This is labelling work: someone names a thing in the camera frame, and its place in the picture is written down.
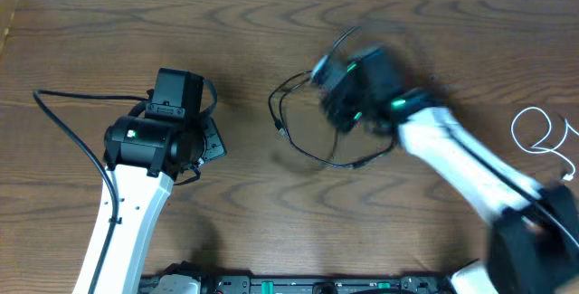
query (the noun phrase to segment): wood grain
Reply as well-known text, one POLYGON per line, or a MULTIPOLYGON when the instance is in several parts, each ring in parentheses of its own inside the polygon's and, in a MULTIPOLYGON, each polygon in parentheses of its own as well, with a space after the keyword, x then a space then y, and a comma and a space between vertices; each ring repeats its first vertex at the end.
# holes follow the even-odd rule
MULTIPOLYGON (((416 71, 411 82, 438 85, 507 162, 546 184, 559 175, 556 158, 521 153, 509 126, 530 104, 579 125, 579 0, 21 0, 0 62, 2 291, 71 291, 100 199, 94 167, 32 90, 143 95, 160 67, 214 81, 229 153, 174 190, 146 273, 190 260, 256 274, 369 275, 450 271, 483 257, 486 226, 418 159, 398 150, 362 170, 320 169, 275 131, 269 92, 351 24, 395 48, 416 71)), ((96 153, 129 108, 49 103, 96 153)), ((296 106, 304 121, 318 114, 312 99, 296 106)), ((521 137, 530 143, 545 127, 523 120, 521 137)), ((562 132, 556 121, 553 141, 562 132)), ((575 161, 577 144, 563 148, 575 161)))
POLYGON ((18 0, 0 0, 0 58, 18 0))

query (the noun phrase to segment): green light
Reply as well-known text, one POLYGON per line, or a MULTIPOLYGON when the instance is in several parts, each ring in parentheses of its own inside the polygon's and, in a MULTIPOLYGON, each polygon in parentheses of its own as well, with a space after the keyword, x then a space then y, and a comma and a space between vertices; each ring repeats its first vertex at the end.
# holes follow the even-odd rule
POLYGON ((406 104, 406 100, 399 99, 394 100, 390 105, 392 105, 393 108, 399 108, 404 104, 406 104))
POLYGON ((357 63, 352 63, 347 67, 347 71, 346 72, 350 72, 352 69, 354 69, 358 64, 357 63))

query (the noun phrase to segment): white cable connector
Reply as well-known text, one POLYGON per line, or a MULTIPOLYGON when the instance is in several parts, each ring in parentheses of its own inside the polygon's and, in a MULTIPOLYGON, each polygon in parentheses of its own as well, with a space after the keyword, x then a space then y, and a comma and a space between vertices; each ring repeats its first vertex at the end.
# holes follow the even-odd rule
POLYGON ((546 115, 546 113, 538 108, 538 107, 528 107, 526 109, 523 109, 522 111, 518 112, 518 114, 515 116, 515 118, 513 119, 513 122, 511 122, 510 124, 510 134, 513 137, 513 140, 515 140, 515 143, 517 144, 517 146, 519 148, 521 148, 521 150, 523 150, 524 152, 528 153, 528 154, 545 154, 545 153, 553 153, 558 155, 559 157, 561 157, 565 162, 567 162, 567 164, 569 164, 569 166, 571 166, 571 173, 567 173, 565 175, 563 175, 563 180, 565 181, 571 181, 573 180, 574 174, 575 174, 575 165, 573 164, 573 162, 567 158, 566 156, 564 156, 563 154, 559 153, 558 151, 556 151, 558 148, 560 148, 560 146, 563 145, 563 143, 565 142, 565 140, 567 139, 567 135, 569 134, 569 130, 573 131, 577 136, 579 136, 579 132, 577 132, 577 130, 575 130, 573 127, 571 127, 571 125, 569 125, 569 121, 567 121, 567 119, 564 118, 565 121, 565 133, 563 134, 563 138, 561 139, 561 141, 559 141, 559 143, 553 147, 553 148, 545 148, 545 147, 539 147, 538 145, 540 143, 542 143, 547 137, 549 137, 549 135, 551 134, 551 129, 553 128, 553 126, 551 125, 551 119, 549 118, 549 116, 546 115), (543 114, 543 116, 545 116, 546 119, 546 123, 549 125, 549 129, 546 131, 546 134, 539 140, 537 141, 533 146, 531 146, 530 148, 533 150, 529 150, 527 148, 524 148, 523 146, 521 146, 521 144, 518 142, 517 140, 517 136, 515 136, 515 123, 517 123, 517 119, 520 118, 520 116, 531 110, 538 110, 539 112, 541 112, 543 114))

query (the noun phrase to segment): white string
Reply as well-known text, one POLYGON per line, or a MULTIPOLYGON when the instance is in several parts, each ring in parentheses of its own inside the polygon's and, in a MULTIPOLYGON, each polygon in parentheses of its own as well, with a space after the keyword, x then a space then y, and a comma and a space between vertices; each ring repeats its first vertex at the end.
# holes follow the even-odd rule
POLYGON ((510 124, 510 134, 513 137, 513 140, 515 140, 515 143, 517 144, 517 146, 519 148, 521 148, 521 150, 523 150, 524 152, 528 153, 528 154, 545 154, 545 153, 553 153, 558 155, 559 157, 561 157, 565 162, 567 162, 567 164, 569 164, 569 166, 571 167, 572 171, 571 173, 568 173, 566 175, 563 176, 563 179, 565 181, 571 181, 573 179, 573 176, 575 174, 575 165, 573 164, 573 162, 567 158, 566 156, 564 156, 563 154, 559 153, 558 151, 556 151, 560 146, 563 145, 563 143, 565 142, 565 140, 567 139, 567 135, 569 134, 569 130, 573 131, 577 136, 579 136, 579 132, 577 132, 577 130, 575 130, 573 127, 571 127, 571 125, 569 124, 569 121, 567 121, 567 119, 565 120, 565 133, 563 134, 563 138, 561 138, 561 141, 559 141, 559 143, 553 147, 553 148, 545 148, 545 147, 539 147, 538 145, 540 143, 542 143, 547 137, 549 137, 549 135, 551 134, 551 129, 553 128, 552 124, 551 124, 551 119, 549 118, 549 116, 546 115, 546 113, 538 108, 538 107, 528 107, 526 109, 523 109, 522 111, 518 112, 518 114, 515 116, 515 118, 513 119, 513 122, 511 122, 510 124), (518 118, 520 118, 521 115, 523 115, 523 113, 534 109, 537 110, 539 112, 541 112, 543 114, 543 116, 546 119, 546 123, 549 125, 548 130, 546 131, 546 134, 539 140, 537 141, 534 145, 532 145, 530 147, 530 149, 524 148, 523 146, 521 146, 521 144, 518 142, 517 140, 517 136, 515 136, 515 123, 517 123, 518 118))

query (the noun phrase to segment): wooden table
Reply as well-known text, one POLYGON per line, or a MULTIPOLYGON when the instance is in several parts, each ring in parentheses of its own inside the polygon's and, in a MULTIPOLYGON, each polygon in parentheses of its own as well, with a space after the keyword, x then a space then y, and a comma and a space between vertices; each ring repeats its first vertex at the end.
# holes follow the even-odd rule
MULTIPOLYGON (((515 168, 558 177, 563 163, 522 153, 509 127, 528 105, 579 126, 579 0, 20 0, 0 62, 2 291, 71 291, 100 199, 94 166, 32 91, 144 95, 160 67, 214 81, 229 153, 174 189, 145 273, 189 260, 255 274, 390 274, 483 257, 486 225, 417 158, 398 150, 361 170, 319 169, 273 127, 269 92, 352 24, 397 49, 415 81, 438 85, 515 168)), ((106 127, 129 109, 48 102, 99 156, 106 127)), ((554 120, 552 142, 563 132, 554 120)), ((537 115, 518 131, 531 143, 545 129, 537 115)), ((576 162, 578 144, 562 149, 576 162)))

